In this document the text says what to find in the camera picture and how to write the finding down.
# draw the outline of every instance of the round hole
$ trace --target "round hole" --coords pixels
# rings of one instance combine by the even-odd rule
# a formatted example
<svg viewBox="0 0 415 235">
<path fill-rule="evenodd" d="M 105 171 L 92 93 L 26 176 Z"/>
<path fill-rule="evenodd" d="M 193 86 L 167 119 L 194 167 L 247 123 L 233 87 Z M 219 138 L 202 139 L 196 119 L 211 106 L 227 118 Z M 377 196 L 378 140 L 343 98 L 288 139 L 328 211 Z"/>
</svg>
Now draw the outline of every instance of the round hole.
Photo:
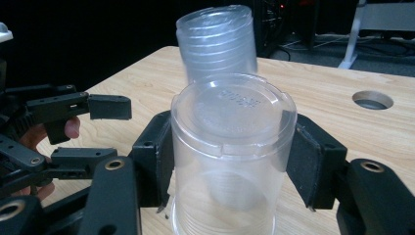
<svg viewBox="0 0 415 235">
<path fill-rule="evenodd" d="M 24 209 L 24 201 L 16 200 L 0 208 L 0 221 L 5 221 L 19 214 Z"/>
<path fill-rule="evenodd" d="M 393 99 L 378 91 L 359 91 L 351 98 L 358 106 L 369 110 L 386 110 L 393 106 Z"/>
<path fill-rule="evenodd" d="M 114 225 L 105 225 L 100 229 L 99 235 L 112 235 L 115 234 L 116 227 Z"/>
<path fill-rule="evenodd" d="M 144 142 L 144 146 L 152 146 L 153 142 L 152 141 L 146 141 Z"/>
<path fill-rule="evenodd" d="M 31 161 L 30 161 L 31 164 L 37 164 L 39 162 L 40 162 L 39 158 L 34 158 L 34 159 L 31 159 Z"/>
<path fill-rule="evenodd" d="M 105 164 L 105 169 L 107 170 L 115 170 L 122 168 L 124 166 L 123 160 L 112 160 Z"/>
<path fill-rule="evenodd" d="M 376 172 L 376 173 L 382 173 L 384 172 L 384 168 L 379 165 L 379 164 L 375 164 L 375 163 L 371 163 L 371 162 L 363 162 L 360 164 L 363 168 L 372 171 L 372 172 Z"/>
</svg>

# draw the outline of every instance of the human hand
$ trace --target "human hand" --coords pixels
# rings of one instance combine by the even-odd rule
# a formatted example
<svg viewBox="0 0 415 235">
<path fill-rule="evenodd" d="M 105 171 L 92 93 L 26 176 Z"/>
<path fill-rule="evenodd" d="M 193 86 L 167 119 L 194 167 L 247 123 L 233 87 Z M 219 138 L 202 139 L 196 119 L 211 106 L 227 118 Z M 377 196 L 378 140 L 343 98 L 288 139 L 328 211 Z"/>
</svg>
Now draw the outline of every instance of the human hand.
<svg viewBox="0 0 415 235">
<path fill-rule="evenodd" d="M 69 138 L 77 138 L 79 136 L 79 127 L 80 127 L 80 120 L 78 117 L 72 117 L 69 119 L 65 125 L 65 135 Z M 31 127 L 21 138 L 20 142 L 28 149 L 33 151 L 37 151 L 37 145 L 42 141 L 44 138 L 47 137 L 46 129 L 43 124 L 38 124 Z M 46 186 L 37 188 L 37 197 L 40 201 L 44 200 L 46 197 L 52 194 L 55 190 L 55 185 L 50 183 Z M 28 195 L 30 194 L 30 187 L 26 187 L 19 192 L 13 194 L 13 196 L 18 195 Z"/>
</svg>

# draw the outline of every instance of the transparent cylinder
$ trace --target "transparent cylinder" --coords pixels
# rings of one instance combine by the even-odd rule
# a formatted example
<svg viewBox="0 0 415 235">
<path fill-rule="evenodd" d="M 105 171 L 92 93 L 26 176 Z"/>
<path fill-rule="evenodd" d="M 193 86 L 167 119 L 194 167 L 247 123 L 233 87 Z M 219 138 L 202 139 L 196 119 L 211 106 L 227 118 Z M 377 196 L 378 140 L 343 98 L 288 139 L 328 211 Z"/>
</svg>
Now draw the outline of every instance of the transparent cylinder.
<svg viewBox="0 0 415 235">
<path fill-rule="evenodd" d="M 175 234 L 275 233 L 297 110 L 254 75 L 207 77 L 173 99 Z"/>
<path fill-rule="evenodd" d="M 257 71 L 251 9 L 206 8 L 176 22 L 176 37 L 188 83 L 215 73 Z"/>
</svg>

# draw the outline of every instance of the wooden table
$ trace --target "wooden table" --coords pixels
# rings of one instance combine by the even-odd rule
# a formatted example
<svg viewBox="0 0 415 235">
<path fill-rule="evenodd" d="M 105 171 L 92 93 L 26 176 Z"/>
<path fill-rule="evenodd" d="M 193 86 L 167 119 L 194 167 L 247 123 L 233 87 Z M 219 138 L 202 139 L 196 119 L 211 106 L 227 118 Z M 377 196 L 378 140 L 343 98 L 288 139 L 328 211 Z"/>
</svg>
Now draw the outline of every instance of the wooden table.
<svg viewBox="0 0 415 235">
<path fill-rule="evenodd" d="M 388 165 L 415 192 L 415 78 L 267 59 L 258 59 L 258 74 L 288 92 L 300 114 L 347 146 L 349 161 L 366 158 Z M 91 94 L 129 97 L 133 119 L 90 120 L 82 116 L 81 137 L 61 146 L 114 147 L 126 156 L 150 119 L 169 110 L 173 96 L 185 85 L 178 48 L 161 48 L 89 90 Z M 393 99 L 392 107 L 375 111 L 357 106 L 352 96 L 364 90 L 388 95 Z M 43 142 L 39 150 L 50 155 L 56 147 Z M 45 206 L 88 186 L 90 181 L 55 183 L 57 190 L 43 202 Z M 280 234 L 339 234 L 336 210 L 309 211 L 286 177 L 277 208 L 278 230 Z M 171 234 L 170 220 L 165 217 L 170 207 L 156 211 L 141 209 L 143 233 Z"/>
</svg>

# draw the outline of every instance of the table hole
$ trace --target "table hole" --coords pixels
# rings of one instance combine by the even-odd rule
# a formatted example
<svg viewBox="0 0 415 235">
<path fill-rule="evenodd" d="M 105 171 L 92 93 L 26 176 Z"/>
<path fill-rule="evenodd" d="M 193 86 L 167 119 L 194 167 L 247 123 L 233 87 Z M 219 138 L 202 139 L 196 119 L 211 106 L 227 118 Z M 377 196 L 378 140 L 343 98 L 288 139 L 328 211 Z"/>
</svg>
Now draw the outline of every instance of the table hole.
<svg viewBox="0 0 415 235">
<path fill-rule="evenodd" d="M 351 99 L 358 106 L 369 110 L 386 110 L 393 106 L 393 99 L 378 91 L 359 91 Z"/>
</svg>

